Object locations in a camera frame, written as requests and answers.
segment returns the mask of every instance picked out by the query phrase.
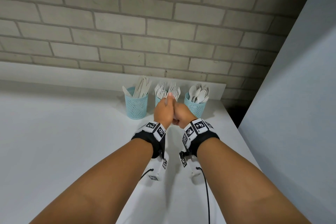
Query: brick wall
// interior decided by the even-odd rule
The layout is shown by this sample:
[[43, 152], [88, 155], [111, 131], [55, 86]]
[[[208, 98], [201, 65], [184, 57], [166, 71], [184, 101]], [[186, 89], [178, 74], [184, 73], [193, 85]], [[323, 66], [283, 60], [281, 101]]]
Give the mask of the brick wall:
[[0, 60], [224, 82], [248, 106], [306, 0], [0, 0]]

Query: forearm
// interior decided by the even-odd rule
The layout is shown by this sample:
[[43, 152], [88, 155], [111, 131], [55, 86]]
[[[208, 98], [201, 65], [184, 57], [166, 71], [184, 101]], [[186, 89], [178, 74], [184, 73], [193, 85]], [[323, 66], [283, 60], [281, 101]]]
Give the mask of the forearm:
[[115, 223], [152, 154], [150, 143], [133, 139], [83, 174], [31, 224]]
[[309, 223], [257, 167], [217, 138], [204, 141], [197, 157], [228, 224]]

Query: utensil holder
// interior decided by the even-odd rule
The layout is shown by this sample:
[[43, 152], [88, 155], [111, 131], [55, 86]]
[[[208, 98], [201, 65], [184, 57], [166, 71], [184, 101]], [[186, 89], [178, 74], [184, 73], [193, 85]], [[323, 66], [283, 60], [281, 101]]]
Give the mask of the utensil holder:
[[[127, 89], [133, 95], [135, 87]], [[131, 98], [125, 95], [126, 114], [133, 120], [140, 120], [145, 118], [147, 113], [148, 94], [143, 98]]]
[[204, 111], [206, 102], [203, 104], [196, 104], [196, 103], [191, 102], [189, 98], [190, 96], [189, 96], [189, 93], [187, 92], [185, 94], [184, 104], [189, 108], [189, 110], [192, 112], [193, 115], [195, 115], [197, 118], [200, 118]]
[[155, 95], [155, 107], [157, 106], [157, 104], [161, 101], [161, 98], [158, 98], [156, 95]]

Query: wristband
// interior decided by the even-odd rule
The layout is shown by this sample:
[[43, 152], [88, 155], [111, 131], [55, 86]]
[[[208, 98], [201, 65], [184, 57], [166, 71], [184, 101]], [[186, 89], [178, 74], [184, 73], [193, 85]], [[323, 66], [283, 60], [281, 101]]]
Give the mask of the wristband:
[[164, 158], [166, 130], [162, 126], [162, 124], [155, 121], [148, 122], [135, 132], [132, 139], [134, 138], [141, 138], [146, 142], [152, 144], [153, 146], [152, 158], [157, 158], [160, 155], [160, 153], [162, 154], [162, 158]]
[[200, 144], [211, 137], [219, 139], [211, 124], [203, 119], [196, 119], [184, 128], [182, 142], [185, 149], [197, 157]]

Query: hand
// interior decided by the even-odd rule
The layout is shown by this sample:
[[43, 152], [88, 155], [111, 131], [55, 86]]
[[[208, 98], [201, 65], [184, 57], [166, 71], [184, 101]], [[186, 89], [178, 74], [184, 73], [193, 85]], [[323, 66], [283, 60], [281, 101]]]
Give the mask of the hand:
[[174, 100], [173, 105], [176, 118], [173, 120], [174, 125], [178, 125], [184, 129], [191, 121], [197, 119], [185, 104], [177, 103], [176, 100]]
[[173, 121], [174, 117], [173, 100], [175, 100], [175, 98], [173, 97], [173, 94], [170, 92], [168, 93], [167, 96], [167, 104], [166, 99], [163, 98], [154, 109], [154, 121], [161, 123], [165, 129], [167, 129]]

